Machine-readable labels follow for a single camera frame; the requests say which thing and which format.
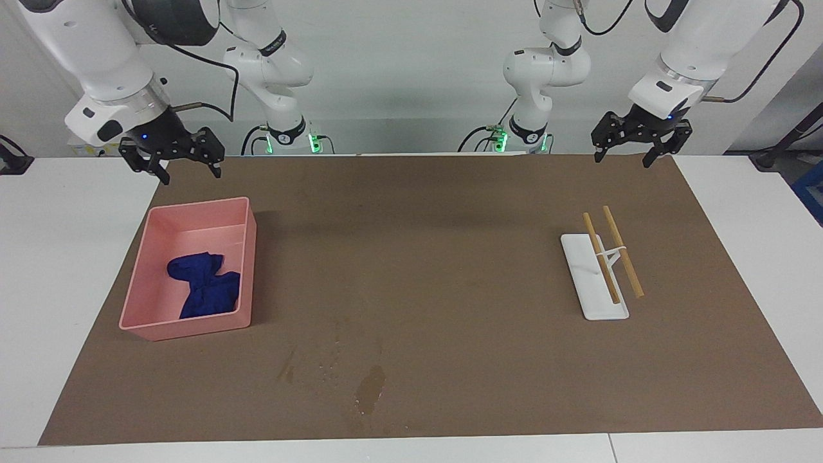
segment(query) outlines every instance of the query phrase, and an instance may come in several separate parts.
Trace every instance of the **brown table surface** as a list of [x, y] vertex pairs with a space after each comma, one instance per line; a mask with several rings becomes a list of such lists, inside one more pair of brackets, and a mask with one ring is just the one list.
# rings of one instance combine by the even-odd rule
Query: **brown table surface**
[[[252, 325], [118, 328], [137, 239], [40, 444], [814, 428], [671, 159], [174, 162], [151, 205], [248, 196]], [[560, 247], [611, 206], [647, 296], [586, 321]], [[627, 296], [630, 285], [618, 278]]]

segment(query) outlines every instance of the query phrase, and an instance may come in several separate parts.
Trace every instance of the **white plastic base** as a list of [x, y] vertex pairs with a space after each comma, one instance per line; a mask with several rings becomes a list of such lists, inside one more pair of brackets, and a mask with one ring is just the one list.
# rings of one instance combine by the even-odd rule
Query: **white plastic base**
[[[602, 248], [603, 242], [600, 240], [600, 236], [597, 237], [597, 240], [600, 241]], [[586, 320], [625, 320], [629, 318], [629, 309], [625, 306], [623, 293], [617, 284], [614, 272], [611, 271], [611, 266], [616, 259], [608, 260], [608, 278], [615, 282], [615, 288], [617, 288], [617, 294], [621, 300], [620, 304], [611, 301], [609, 288], [606, 286], [606, 280], [603, 279], [600, 265], [597, 263], [597, 256], [594, 254], [592, 242], [588, 239], [588, 235], [563, 235], [560, 237], [560, 243], [563, 245], [566, 260], [569, 261], [571, 278], [574, 280], [574, 287], [577, 289], [577, 296]], [[607, 251], [606, 257], [608, 258], [611, 253], [612, 251]]]

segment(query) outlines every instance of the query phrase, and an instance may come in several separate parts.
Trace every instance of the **blue cloth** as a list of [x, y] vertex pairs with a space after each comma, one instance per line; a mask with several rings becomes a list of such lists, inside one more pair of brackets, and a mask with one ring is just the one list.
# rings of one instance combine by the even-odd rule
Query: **blue cloth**
[[180, 318], [221, 314], [235, 309], [240, 293], [240, 274], [217, 275], [222, 265], [222, 255], [207, 252], [185, 255], [169, 262], [166, 266], [169, 276], [188, 282], [189, 294]]

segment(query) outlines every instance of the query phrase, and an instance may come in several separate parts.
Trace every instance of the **pink plastic container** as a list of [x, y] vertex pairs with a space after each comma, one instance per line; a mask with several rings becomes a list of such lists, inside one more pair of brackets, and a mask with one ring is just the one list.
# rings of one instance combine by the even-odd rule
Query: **pink plastic container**
[[[153, 208], [140, 240], [120, 329], [159, 341], [249, 326], [256, 240], [257, 223], [248, 198]], [[201, 252], [225, 256], [217, 274], [239, 272], [240, 294], [232, 312], [181, 320], [188, 283], [171, 278], [166, 265]]]

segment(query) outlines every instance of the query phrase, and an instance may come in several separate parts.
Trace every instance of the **white tabletop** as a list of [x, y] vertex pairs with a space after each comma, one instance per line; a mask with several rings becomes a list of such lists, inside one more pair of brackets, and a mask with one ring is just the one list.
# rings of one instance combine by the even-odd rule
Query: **white tabletop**
[[[677, 165], [823, 408], [823, 229], [746, 158]], [[24, 448], [36, 446], [155, 188], [119, 159], [39, 159], [0, 177], [0, 461], [823, 461], [823, 429]]]

